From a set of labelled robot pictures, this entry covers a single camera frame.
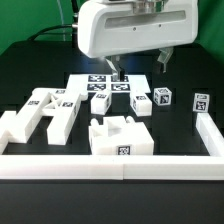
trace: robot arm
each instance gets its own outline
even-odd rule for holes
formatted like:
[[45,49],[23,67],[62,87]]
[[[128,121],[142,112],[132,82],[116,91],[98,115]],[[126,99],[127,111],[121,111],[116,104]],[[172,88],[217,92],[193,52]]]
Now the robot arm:
[[89,0],[81,7],[78,45],[90,58],[192,43],[198,30],[198,0]]

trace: foam block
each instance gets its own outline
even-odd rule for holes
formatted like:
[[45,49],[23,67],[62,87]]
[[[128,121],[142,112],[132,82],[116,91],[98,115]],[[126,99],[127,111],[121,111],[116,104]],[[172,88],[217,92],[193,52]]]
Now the foam block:
[[138,117],[152,115],[152,101],[143,92],[131,92],[130,105]]
[[211,156],[224,156],[224,139],[208,113],[198,113],[196,128]]
[[154,141],[143,122],[127,123],[124,117],[104,118],[103,125],[89,126],[93,155],[152,155]]
[[8,126],[16,116],[16,111],[5,111],[0,118],[0,154],[5,150],[8,144]]
[[98,91],[91,100],[91,114],[105,115],[112,101],[110,90]]
[[81,104],[80,94],[65,94],[47,129],[48,144],[65,145]]
[[193,111],[207,113],[210,96],[208,94],[195,93]]
[[33,94],[19,113],[13,119],[9,127],[9,142],[27,143],[42,115],[42,108],[50,101],[50,94]]
[[153,100],[158,106],[165,106],[171,104],[172,92],[164,87],[164,88],[155,88]]

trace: cable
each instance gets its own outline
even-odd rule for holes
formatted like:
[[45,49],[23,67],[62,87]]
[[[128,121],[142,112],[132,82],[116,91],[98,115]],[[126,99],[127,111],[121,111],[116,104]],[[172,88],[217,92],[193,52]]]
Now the cable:
[[47,32],[47,31],[63,29],[63,28],[72,28],[72,24],[64,24],[64,25],[52,26],[52,27],[45,28],[45,29],[37,32],[36,34],[32,35],[31,37],[29,37],[27,40],[34,41],[38,36],[42,35],[43,33]]
[[57,0],[57,3],[58,3],[58,9],[59,9],[59,12],[60,12],[60,17],[61,17],[61,25],[64,25],[65,20],[64,20],[63,10],[62,10],[62,7],[61,7],[61,1]]

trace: black table surface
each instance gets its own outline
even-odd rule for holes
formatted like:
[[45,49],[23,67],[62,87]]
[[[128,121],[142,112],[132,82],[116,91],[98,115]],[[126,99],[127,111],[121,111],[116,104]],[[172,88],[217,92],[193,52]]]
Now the black table surface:
[[[195,129],[195,93],[210,95],[209,114],[224,131],[224,71],[199,45],[175,47],[165,74],[158,50],[121,56],[126,73],[145,74],[149,86],[168,87],[170,106],[153,103],[151,117],[136,117],[129,94],[113,94],[107,116],[133,116],[155,141],[155,155],[208,152]],[[0,56],[0,113],[17,112],[37,87],[66,88],[70,74],[110,74],[106,62],[89,59],[70,42],[17,42]],[[66,146],[49,146],[44,117],[27,144],[8,144],[5,155],[91,154],[90,94],[83,102]],[[25,181],[1,180],[1,223],[223,223],[221,181]]]

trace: small white cube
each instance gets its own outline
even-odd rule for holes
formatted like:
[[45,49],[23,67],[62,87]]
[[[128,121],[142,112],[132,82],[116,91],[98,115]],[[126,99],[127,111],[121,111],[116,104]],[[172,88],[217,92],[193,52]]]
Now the small white cube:
[[152,101],[143,92],[131,92],[130,105],[138,117],[152,115]]
[[111,101],[112,93],[110,90],[98,91],[91,100],[91,114],[105,115]]
[[195,93],[193,111],[207,113],[210,96],[208,94]]
[[164,87],[164,88],[155,88],[153,100],[159,106],[165,106],[171,104],[172,92]]

